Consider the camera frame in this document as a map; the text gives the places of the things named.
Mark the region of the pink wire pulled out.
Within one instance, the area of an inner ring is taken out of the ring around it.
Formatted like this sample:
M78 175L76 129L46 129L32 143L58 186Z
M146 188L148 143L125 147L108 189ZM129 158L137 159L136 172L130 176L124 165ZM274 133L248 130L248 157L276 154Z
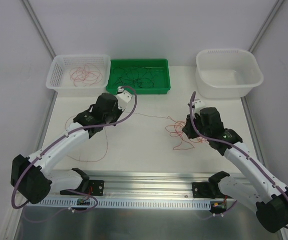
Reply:
M134 112L133 113L134 115L141 115L141 116L145 116L145 117L149 117L149 118L160 118L160 119L166 119L166 120L173 120L170 116L156 116L156 115L147 115L147 114L143 114L143 113L139 113L139 112ZM103 154L103 156L97 160L82 160L81 159L81 153L79 154L79 157L78 158L75 158L75 157L72 157L71 155L67 155L67 157L69 157L70 159L72 160L75 160L77 162L82 162L82 163L97 163L99 161L101 161L102 159L105 158L107 152L108 152L108 149L109 149L109 142L108 142L108 136L107 136L107 128L104 127L104 133L105 133L105 139L106 139L106 149L105 149L105 153Z

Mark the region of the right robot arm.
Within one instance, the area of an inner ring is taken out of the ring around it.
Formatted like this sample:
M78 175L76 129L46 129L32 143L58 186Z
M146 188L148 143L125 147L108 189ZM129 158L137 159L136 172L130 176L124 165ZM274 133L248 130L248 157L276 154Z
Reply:
M208 191L213 197L224 194L234 198L254 212L270 233L288 229L288 186L251 156L234 130L224 127L217 108L191 106L183 132L189 139L206 139L210 147L235 165L252 185L238 183L221 171L209 179Z

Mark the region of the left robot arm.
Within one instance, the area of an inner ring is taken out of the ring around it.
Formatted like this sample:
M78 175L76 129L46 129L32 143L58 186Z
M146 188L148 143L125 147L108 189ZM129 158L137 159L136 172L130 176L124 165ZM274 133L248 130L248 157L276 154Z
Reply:
M51 144L27 157L18 155L13 159L11 185L14 187L12 205L16 193L21 193L28 203L37 204L50 193L61 195L88 193L90 179L81 169L54 172L54 167L74 148L92 138L107 126L121 123L132 95L119 92L116 95L102 93L88 109L77 114L72 123Z

